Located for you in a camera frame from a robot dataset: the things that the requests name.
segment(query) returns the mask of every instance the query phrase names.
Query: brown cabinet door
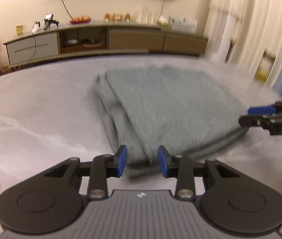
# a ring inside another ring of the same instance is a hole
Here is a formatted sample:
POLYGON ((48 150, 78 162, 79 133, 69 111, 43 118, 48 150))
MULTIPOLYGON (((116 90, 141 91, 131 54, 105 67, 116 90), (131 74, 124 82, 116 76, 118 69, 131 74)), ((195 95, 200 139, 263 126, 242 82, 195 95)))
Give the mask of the brown cabinet door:
POLYGON ((204 55, 207 39, 194 36, 166 34, 164 52, 204 55))
POLYGON ((146 30, 110 30, 109 49, 147 49, 162 51, 164 33, 146 30))

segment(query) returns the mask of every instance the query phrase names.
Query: gray folded towel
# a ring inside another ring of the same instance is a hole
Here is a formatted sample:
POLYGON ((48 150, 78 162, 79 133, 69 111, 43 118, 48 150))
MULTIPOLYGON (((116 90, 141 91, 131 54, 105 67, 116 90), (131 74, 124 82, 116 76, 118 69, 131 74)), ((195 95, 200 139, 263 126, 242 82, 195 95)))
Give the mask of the gray folded towel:
POLYGON ((240 102, 202 72, 111 70, 96 78, 95 89, 113 151, 128 147, 129 176, 157 172, 160 145, 198 159, 248 130, 238 125, 246 112, 240 102))

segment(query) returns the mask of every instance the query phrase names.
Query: marble-patterned table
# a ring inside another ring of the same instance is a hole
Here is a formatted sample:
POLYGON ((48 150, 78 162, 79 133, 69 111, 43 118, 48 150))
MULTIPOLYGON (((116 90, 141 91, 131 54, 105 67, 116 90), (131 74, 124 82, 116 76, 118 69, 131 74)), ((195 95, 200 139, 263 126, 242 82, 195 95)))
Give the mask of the marble-patterned table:
MULTIPOLYGON (((254 83, 236 66, 182 56, 103 56, 69 60, 0 77, 0 193, 71 156, 90 161, 111 153, 93 91, 93 78, 112 68, 172 65, 206 72, 248 108, 278 97, 254 83)), ((213 157, 271 186, 282 194, 282 136, 251 129, 213 157)), ((86 191, 84 179, 80 192, 86 191)), ((160 175, 130 181, 108 179, 112 189, 175 189, 175 179, 160 175)), ((197 192, 203 193, 196 179, 197 192)))

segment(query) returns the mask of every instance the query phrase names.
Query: silver screw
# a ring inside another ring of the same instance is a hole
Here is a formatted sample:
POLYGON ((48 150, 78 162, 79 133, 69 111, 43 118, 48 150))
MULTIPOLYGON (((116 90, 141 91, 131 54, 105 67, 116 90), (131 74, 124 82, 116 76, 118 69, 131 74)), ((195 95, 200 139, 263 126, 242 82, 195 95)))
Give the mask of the silver screw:
POLYGON ((181 198, 190 198, 193 196, 193 191, 187 189, 179 190, 178 196, 181 198))
POLYGON ((95 189, 90 191, 90 196, 95 198, 95 199, 99 199, 105 196, 105 191, 103 190, 99 190, 99 189, 95 189))

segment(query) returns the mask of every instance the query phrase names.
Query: gray cabinet drawer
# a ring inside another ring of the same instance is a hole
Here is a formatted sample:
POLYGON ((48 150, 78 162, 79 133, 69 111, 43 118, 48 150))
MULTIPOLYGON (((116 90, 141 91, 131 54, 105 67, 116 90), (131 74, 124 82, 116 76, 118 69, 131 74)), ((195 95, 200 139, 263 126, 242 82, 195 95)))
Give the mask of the gray cabinet drawer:
POLYGON ((163 51, 204 55, 207 39, 194 36, 166 34, 163 51))
POLYGON ((146 30, 110 30, 109 49, 147 49, 162 51, 164 34, 146 30))
MULTIPOLYGON (((7 45, 10 64, 28 61, 35 52, 35 39, 29 37, 7 45)), ((57 33, 36 36, 36 53, 32 59, 58 55, 57 33)))

